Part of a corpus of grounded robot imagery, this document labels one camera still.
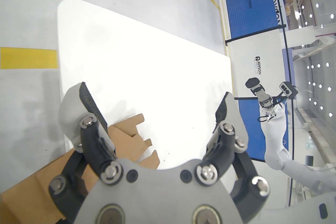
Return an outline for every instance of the blue panel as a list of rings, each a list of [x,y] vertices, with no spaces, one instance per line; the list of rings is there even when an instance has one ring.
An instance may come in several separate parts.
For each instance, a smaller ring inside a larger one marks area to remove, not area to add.
[[[273,0],[226,0],[231,38],[278,26]]]
[[[260,123],[257,121],[260,116],[258,100],[239,100],[239,111],[249,135],[247,153],[251,158],[264,160],[266,143]],[[283,140],[284,146],[288,150],[288,126]]]

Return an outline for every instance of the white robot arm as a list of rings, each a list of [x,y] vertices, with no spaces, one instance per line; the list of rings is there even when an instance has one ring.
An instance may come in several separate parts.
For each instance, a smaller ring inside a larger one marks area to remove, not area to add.
[[[266,141],[265,162],[272,169],[281,170],[316,194],[336,191],[336,176],[333,168],[313,170],[292,160],[291,154],[282,144],[287,126],[285,105],[282,101],[293,98],[297,94],[295,87],[289,82],[283,82],[279,86],[282,93],[277,97],[271,97],[265,93],[257,78],[249,79],[246,86],[251,89],[259,101],[260,117],[258,121],[260,121]]]

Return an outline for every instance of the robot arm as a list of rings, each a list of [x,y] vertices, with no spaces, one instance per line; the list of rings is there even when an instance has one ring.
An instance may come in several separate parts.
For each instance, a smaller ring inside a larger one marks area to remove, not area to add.
[[[64,96],[59,122],[75,152],[49,184],[66,223],[248,223],[269,194],[246,153],[248,135],[232,94],[216,111],[216,127],[202,160],[153,170],[117,158],[107,124],[85,83]],[[99,180],[88,193],[81,176],[90,165]],[[229,194],[220,178],[233,165]]]
[[[283,82],[279,86],[282,93],[277,97],[271,97],[265,93],[257,78],[249,79],[246,86],[251,89],[259,101],[260,117],[258,120],[266,142],[265,162],[272,169],[281,170],[317,194],[336,191],[336,178],[333,169],[331,171],[313,170],[292,160],[292,156],[282,144],[287,127],[285,105],[282,101],[294,98],[298,93],[295,87],[288,82]]]

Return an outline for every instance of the round hole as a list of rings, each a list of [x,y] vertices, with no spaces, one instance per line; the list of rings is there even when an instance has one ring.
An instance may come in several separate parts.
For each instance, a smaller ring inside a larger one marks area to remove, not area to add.
[[[188,184],[192,180],[192,175],[191,175],[190,171],[188,171],[188,170],[182,170],[180,178],[181,178],[182,182]]]
[[[126,180],[129,183],[134,183],[138,178],[138,172],[135,169],[130,170],[126,175]]]

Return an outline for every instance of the cardboard box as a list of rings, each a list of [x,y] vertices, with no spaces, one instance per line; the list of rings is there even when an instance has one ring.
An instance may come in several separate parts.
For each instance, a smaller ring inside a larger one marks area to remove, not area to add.
[[[116,154],[119,158],[128,158],[136,162],[151,146],[150,139],[144,141],[138,134],[136,126],[142,122],[144,122],[144,116],[139,114],[108,127],[108,135],[115,145]],[[74,149],[70,150],[62,157],[3,192],[0,199],[0,223],[55,224],[60,218],[64,219],[49,195],[48,186],[55,176],[61,174],[73,152]],[[156,150],[138,164],[156,169],[160,164]],[[89,165],[86,167],[82,178],[88,192],[90,192],[98,177]]]

